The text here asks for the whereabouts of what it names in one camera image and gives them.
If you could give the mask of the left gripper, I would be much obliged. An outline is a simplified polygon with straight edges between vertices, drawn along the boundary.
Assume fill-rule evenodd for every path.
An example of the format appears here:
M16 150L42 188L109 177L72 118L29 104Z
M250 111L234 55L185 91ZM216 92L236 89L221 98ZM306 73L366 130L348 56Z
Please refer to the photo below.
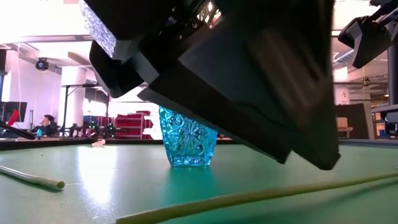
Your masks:
M179 70L179 57L222 20L214 1L81 0L98 83L119 98Z

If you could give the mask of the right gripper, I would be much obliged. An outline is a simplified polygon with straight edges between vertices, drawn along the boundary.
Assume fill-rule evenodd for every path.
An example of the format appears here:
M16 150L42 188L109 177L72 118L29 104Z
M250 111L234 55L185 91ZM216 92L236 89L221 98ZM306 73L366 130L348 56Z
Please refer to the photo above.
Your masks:
M368 16L354 18L340 32L338 40L353 49L355 68L365 66L392 45L391 33Z

